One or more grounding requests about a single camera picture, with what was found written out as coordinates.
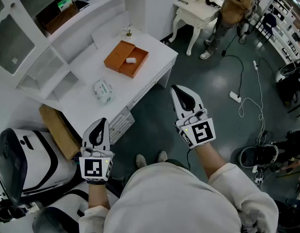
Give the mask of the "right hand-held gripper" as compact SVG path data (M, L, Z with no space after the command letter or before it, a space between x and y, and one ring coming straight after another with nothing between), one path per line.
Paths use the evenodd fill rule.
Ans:
M181 118L175 126L187 146L193 149L215 140L213 120L207 116L207 109L203 109L200 96L181 85L172 85L170 92L177 118Z

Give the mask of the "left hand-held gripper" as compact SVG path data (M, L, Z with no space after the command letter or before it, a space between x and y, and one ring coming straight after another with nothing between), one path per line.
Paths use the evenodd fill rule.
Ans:
M107 182L115 154L109 151L110 131L106 118L103 117L88 127L83 134L82 145L84 147L81 147L79 157L82 178L88 182Z

